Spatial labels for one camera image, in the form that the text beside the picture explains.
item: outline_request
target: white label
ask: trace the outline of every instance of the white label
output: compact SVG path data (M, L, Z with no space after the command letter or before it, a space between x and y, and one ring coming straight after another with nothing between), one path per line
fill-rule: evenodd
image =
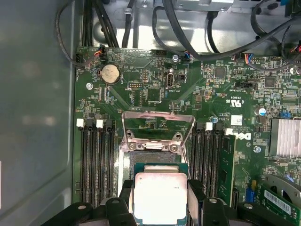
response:
M287 214L291 215L291 207L278 199L276 196L272 195L268 191L264 191L264 197L266 197L268 200L270 200L272 203L277 205L280 209L285 211Z
M242 115L231 115L231 126L242 126L243 116Z

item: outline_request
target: black ram slot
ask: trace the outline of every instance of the black ram slot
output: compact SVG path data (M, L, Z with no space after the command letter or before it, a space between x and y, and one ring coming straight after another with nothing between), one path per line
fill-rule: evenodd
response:
M223 130L216 129L214 130L214 139L213 139L213 157L212 157L212 177L211 177L211 197L217 196L217 180L218 180L218 170L220 164L220 155L221 155L221 145L222 145L222 137Z
M80 152L80 201L86 201L86 169L87 169L87 128L81 131L81 152Z
M211 181L211 159L212 159L212 131L205 131L205 145L203 149L202 161L202 183L205 187L204 193L210 197L210 181Z
M200 172L200 165L202 160L202 148L204 146L204 129L199 122L196 123L192 130L192 143L190 152L190 173L192 179L199 179L202 172Z
M91 203L92 202L92 194L91 194L91 189L92 189L92 152L93 152L93 131L91 129L88 130L88 136L87 136L87 165L86 165L86 202Z
M105 127L99 130L99 204L105 198L105 142L106 141L106 132Z
M113 121L107 120L107 150L108 150L108 174L107 174L107 198L113 196L113 170L114 170L114 128Z
M91 131L91 138L92 138L92 149L91 149L91 167L90 167L90 175L91 175L91 195L90 195L90 202L94 208L98 207L98 194L97 194L97 187L98 187L98 178L97 175L97 128L93 127Z

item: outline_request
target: colorful wires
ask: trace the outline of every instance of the colorful wires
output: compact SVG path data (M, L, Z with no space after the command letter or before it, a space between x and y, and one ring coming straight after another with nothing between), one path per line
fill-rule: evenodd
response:
M102 52L101 51L97 51L94 53L94 56L100 55Z
M245 61L247 65L251 62L252 57L253 53L245 53Z

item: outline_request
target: screw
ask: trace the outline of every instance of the screw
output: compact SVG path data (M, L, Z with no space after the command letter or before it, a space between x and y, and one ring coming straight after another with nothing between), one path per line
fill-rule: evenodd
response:
M255 153L260 153L260 152L261 152L261 147L255 146L254 149L253 149L253 151L254 151Z
M79 206L79 207L78 207L79 210L83 210L83 209L85 209L85 208L86 208L86 206Z
M178 146L177 145L171 145L170 146L170 151L171 152L176 152L178 150Z
M128 149L131 150L131 151L135 150L136 149L136 143L134 143L134 142L129 143L128 144Z
M88 83L86 84L86 88L87 88L88 90L93 89L93 84L90 83L90 82L88 82Z
M144 1L142 2L142 7L143 7L143 8L146 8L146 7L147 7L147 1L146 1L146 0L144 0Z
M246 207L249 210L253 209L253 206L251 204L248 204L248 203L244 204L244 207Z
M174 73L174 69L173 69L173 68L169 68L169 69L167 70L167 72L172 74L172 73Z
M177 63L179 61L179 56L174 54L172 57L171 57L172 61Z
M217 200L216 199L209 199L209 202L211 202L211 203L217 203Z

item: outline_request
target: aluminum heatsink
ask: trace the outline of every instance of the aluminum heatsink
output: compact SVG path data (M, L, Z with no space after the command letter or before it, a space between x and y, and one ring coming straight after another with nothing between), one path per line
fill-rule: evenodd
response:
M301 157L301 120L272 119L270 154Z

